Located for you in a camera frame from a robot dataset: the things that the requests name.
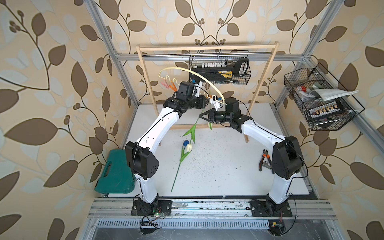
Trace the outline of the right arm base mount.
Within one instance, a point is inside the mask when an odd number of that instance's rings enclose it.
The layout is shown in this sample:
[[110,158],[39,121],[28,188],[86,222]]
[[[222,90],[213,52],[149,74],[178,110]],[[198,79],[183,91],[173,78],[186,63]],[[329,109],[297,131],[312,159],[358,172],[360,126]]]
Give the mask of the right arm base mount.
[[288,201],[281,204],[276,204],[272,200],[251,200],[250,209],[253,217],[292,217],[293,213]]

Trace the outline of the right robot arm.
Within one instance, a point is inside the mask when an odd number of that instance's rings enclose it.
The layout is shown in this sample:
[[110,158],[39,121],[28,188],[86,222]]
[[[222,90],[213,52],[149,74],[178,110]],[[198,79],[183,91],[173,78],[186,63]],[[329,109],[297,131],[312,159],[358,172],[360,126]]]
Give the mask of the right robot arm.
[[266,205],[275,209],[286,203],[293,179],[299,178],[305,165],[297,138],[285,137],[257,124],[250,114],[242,114],[240,102],[235,98],[225,100],[225,110],[211,109],[199,115],[209,123],[228,123],[241,134],[252,137],[272,150],[270,166],[275,174],[272,188],[266,196]]

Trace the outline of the cream clothes hanger with clips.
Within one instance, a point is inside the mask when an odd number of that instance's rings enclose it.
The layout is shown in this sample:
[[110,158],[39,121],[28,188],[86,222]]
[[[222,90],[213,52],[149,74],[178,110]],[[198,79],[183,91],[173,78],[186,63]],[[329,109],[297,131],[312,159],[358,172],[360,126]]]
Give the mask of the cream clothes hanger with clips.
[[219,101],[220,104],[223,104],[225,105],[226,104],[226,98],[224,97],[223,93],[214,85],[213,82],[209,81],[206,77],[190,70],[190,69],[187,69],[187,68],[181,68],[181,67],[168,67],[168,68],[163,68],[162,70],[159,71],[159,75],[158,77],[164,79],[164,80],[169,80],[170,82],[177,82],[177,79],[173,79],[171,80],[171,77],[166,75],[165,77],[162,76],[162,72],[163,71],[166,71],[166,70],[180,70],[180,71],[183,71],[183,72],[187,72],[189,73],[189,75],[191,76],[194,76],[192,79],[193,80],[198,80],[197,81],[197,85],[199,85],[201,82],[205,82],[205,83],[208,83],[215,91],[216,93],[220,96],[221,100]]

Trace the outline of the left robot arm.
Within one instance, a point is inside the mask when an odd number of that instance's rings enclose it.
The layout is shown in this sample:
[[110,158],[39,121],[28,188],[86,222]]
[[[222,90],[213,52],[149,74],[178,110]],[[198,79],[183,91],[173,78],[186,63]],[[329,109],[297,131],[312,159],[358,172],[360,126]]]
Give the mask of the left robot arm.
[[179,89],[165,100],[163,108],[149,129],[136,141],[125,146],[127,165],[139,181],[140,202],[152,207],[158,201],[158,191],[152,177],[159,168],[156,150],[168,130],[188,110],[204,109],[208,98],[200,94],[201,85],[181,82]]

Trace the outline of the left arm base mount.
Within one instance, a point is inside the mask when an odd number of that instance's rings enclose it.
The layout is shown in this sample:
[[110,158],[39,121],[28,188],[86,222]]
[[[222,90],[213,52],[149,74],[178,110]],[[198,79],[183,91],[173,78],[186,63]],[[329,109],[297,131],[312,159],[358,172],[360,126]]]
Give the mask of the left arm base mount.
[[149,204],[138,198],[134,200],[131,215],[132,216],[159,216],[164,218],[171,215],[172,201],[155,199],[153,203]]

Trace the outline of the white tulip flower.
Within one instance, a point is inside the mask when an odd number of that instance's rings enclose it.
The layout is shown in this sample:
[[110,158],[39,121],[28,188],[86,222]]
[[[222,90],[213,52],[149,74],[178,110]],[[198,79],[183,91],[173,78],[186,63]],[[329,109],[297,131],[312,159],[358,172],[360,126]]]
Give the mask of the white tulip flower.
[[182,154],[189,153],[193,149],[193,144],[196,143],[196,129],[198,125],[198,121],[201,120],[199,117],[196,119],[195,124],[192,125],[192,127],[184,133],[183,137],[189,137],[188,140],[185,140],[183,142],[183,148],[182,148]]
[[[210,103],[209,103],[209,109],[212,108],[212,104],[213,104],[213,100],[212,100],[212,94],[211,94],[211,91],[209,91],[209,100],[210,100]],[[208,123],[208,126],[210,128],[210,130],[212,131],[213,130],[213,127],[212,127],[212,123]]]

